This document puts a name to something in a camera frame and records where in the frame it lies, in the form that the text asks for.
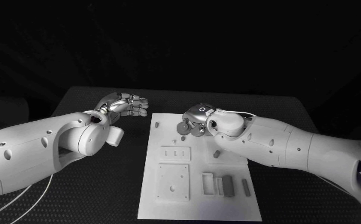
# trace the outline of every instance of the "robotic hand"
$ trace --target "robotic hand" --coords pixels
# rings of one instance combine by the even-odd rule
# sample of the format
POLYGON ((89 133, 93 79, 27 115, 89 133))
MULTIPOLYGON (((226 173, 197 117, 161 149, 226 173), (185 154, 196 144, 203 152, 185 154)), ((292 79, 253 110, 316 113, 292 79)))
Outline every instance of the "robotic hand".
POLYGON ((224 150, 269 167, 315 174, 361 202, 359 140, 312 134, 277 120, 224 111, 208 104, 190 108, 177 131, 196 137, 214 136, 224 150))
POLYGON ((148 101, 126 93, 102 98, 93 110, 70 113, 0 130, 0 195, 59 172, 96 154, 106 142, 118 146, 119 116, 147 116, 148 101))

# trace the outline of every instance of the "black background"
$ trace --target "black background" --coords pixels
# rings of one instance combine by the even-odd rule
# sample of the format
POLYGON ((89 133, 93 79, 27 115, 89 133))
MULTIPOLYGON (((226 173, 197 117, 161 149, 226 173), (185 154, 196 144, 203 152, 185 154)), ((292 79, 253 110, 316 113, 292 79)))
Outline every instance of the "black background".
POLYGON ((359 0, 1 0, 0 9, 1 95, 26 99, 30 120, 72 86, 207 91, 295 96, 321 133, 361 138, 359 0))

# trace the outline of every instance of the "table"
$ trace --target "table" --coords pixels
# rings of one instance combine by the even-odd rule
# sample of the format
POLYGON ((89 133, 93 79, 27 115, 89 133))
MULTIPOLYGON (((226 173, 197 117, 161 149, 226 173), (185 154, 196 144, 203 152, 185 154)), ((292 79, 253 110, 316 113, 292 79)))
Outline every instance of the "table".
MULTIPOLYGON (((42 201, 19 223, 165 222, 137 220, 152 112, 184 113, 193 105, 204 102, 318 132, 299 100, 279 96, 72 87, 53 116, 93 109, 101 98, 112 92, 134 93, 148 98, 148 116, 121 117, 115 123, 125 131, 119 146, 115 148, 105 144, 93 157, 73 162, 55 174, 42 201)), ((263 223, 361 223, 361 204, 315 175, 293 169, 270 168, 252 161, 249 168, 263 223)), ((49 178, 36 183, 0 213, 0 223, 10 223, 26 212, 47 182, 49 178)), ((0 206, 19 193, 0 196, 0 206)))

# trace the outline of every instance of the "black table surface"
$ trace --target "black table surface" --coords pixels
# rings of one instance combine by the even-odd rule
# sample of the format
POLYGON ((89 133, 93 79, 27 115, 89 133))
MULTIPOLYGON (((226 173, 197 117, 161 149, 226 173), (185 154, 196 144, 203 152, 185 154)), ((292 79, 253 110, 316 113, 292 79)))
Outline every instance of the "black table surface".
MULTIPOLYGON (((105 144, 96 155, 75 161, 53 175, 42 201, 17 223, 204 222, 137 219, 152 113, 184 113, 193 105, 204 102, 318 132, 299 100, 279 96, 72 87, 53 116, 92 110, 101 98, 112 92, 145 97, 149 100, 148 116, 121 117, 115 123, 125 131, 119 146, 105 144)), ((249 161, 249 169, 265 223, 361 223, 361 204, 315 175, 270 168, 253 161, 249 161)), ((0 223, 10 223, 27 211, 47 182, 49 178, 37 182, 4 209, 0 223)), ((0 196, 0 206, 20 192, 0 196)))

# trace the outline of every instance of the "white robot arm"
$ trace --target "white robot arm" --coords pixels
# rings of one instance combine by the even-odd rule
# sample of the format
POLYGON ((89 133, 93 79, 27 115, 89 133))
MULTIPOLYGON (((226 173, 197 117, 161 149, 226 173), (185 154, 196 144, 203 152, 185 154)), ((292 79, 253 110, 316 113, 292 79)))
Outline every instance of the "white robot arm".
POLYGON ((0 195, 59 172, 96 154, 106 142, 118 146, 124 131, 111 126, 119 115, 147 116, 148 101, 112 93, 95 110, 70 113, 0 130, 0 195))
POLYGON ((183 115, 177 131, 213 135, 217 145, 254 162, 315 174, 361 202, 361 141, 309 133, 263 117, 198 104, 183 115))

